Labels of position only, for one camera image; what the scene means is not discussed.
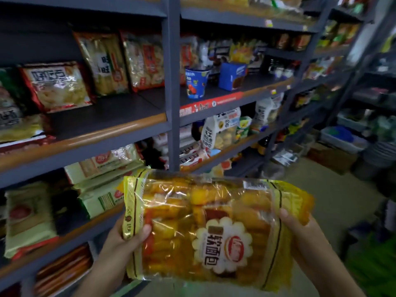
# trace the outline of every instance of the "yellow price tag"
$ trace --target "yellow price tag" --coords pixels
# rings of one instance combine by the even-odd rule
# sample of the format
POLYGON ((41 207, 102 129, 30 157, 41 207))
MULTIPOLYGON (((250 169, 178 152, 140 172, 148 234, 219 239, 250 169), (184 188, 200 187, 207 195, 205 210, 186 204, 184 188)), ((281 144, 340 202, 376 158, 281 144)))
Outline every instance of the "yellow price tag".
POLYGON ((265 20, 265 26, 266 27, 274 27, 274 24, 272 24, 272 20, 265 20))

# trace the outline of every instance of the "red circular logo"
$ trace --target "red circular logo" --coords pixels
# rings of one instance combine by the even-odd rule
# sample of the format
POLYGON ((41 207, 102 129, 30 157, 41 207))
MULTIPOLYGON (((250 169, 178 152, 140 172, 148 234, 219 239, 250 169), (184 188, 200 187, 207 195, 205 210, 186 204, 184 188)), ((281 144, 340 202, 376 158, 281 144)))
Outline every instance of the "red circular logo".
POLYGON ((114 197, 116 197, 116 199, 121 198, 124 195, 124 193, 121 193, 120 190, 116 190, 116 192, 114 193, 114 197))
POLYGON ((21 220, 26 218, 32 213, 32 209, 26 205, 20 204, 15 206, 10 212, 9 216, 15 220, 21 220))
POLYGON ((233 236, 228 239, 226 244, 227 257, 234 261, 239 262, 244 257, 244 243, 239 236, 233 236))
POLYGON ((108 159, 110 158, 110 156, 111 156, 111 151, 109 151, 109 152, 107 152, 107 153, 104 153, 104 154, 101 154, 101 155, 98 155, 98 156, 95 156, 95 161, 96 161, 98 164, 104 164, 105 162, 108 161, 108 159))

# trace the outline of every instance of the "person's right hand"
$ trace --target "person's right hand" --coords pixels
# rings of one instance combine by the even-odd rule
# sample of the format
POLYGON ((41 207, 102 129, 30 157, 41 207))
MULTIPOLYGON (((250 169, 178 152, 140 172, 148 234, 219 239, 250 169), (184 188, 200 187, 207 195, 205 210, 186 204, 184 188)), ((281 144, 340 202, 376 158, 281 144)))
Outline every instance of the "person's right hand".
POLYGON ((294 259, 322 297, 364 296, 312 215, 305 226, 285 209, 279 217, 295 236, 294 259))

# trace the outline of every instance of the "blue cup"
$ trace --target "blue cup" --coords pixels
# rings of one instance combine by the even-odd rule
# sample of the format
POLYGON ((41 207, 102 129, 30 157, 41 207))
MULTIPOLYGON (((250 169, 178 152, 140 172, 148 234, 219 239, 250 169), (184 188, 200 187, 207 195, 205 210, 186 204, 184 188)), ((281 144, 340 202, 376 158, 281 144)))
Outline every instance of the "blue cup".
POLYGON ((211 69, 186 68, 187 96, 190 99, 200 99, 205 95, 205 87, 211 69))

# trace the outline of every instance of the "hand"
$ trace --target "hand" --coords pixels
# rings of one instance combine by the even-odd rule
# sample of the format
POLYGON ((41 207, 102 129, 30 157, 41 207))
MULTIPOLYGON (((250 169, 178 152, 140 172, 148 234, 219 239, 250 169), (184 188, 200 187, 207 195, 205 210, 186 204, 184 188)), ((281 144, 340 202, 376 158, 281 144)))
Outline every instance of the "hand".
POLYGON ((365 296, 312 216, 305 226, 285 209, 279 217, 295 236, 294 259, 320 296, 365 296))
POLYGON ((147 224, 137 235, 125 241, 121 234, 123 220, 124 216, 121 216, 108 233, 98 259, 93 264, 91 272, 74 294, 74 297, 107 297, 121 285, 126 265, 131 258, 132 252, 151 233, 151 226, 147 224))

